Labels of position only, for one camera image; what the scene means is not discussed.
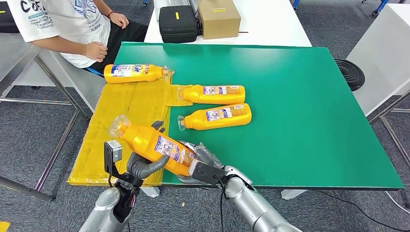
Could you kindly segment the person's right hand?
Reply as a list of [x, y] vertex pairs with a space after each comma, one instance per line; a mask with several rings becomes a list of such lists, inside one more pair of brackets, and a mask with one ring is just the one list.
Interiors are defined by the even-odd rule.
[[107, 55], [108, 48], [100, 42], [86, 44], [85, 56], [97, 62], [103, 62]]

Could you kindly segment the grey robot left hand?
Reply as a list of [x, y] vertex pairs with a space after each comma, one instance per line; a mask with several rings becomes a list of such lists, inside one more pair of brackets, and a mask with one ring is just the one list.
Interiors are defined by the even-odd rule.
[[132, 152], [127, 161], [126, 171], [139, 179], [145, 179], [154, 172], [162, 169], [169, 159], [170, 157], [168, 155], [162, 155], [157, 161], [151, 162], [139, 154]]

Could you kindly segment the person's left hand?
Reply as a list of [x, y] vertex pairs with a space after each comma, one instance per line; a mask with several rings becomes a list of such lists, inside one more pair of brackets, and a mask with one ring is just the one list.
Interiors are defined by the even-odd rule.
[[125, 15], [115, 12], [110, 12], [108, 14], [108, 18], [111, 20], [111, 22], [113, 22], [122, 29], [125, 29], [130, 23]]

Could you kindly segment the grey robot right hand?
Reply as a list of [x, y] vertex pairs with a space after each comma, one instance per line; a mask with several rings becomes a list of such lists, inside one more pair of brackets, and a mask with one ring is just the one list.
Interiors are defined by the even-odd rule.
[[[195, 145], [191, 142], [186, 142], [183, 140], [178, 140], [179, 143], [183, 144], [185, 147], [191, 149], [194, 151], [196, 154], [197, 159], [200, 162], [203, 162], [209, 166], [215, 167], [215, 168], [222, 168], [223, 164], [217, 157], [208, 150], [206, 146], [202, 142], [200, 142], [198, 145]], [[193, 179], [191, 176], [184, 176], [184, 175], [177, 175], [178, 180], [185, 184], [185, 185], [207, 185], [206, 182], [202, 182], [200, 180]]]

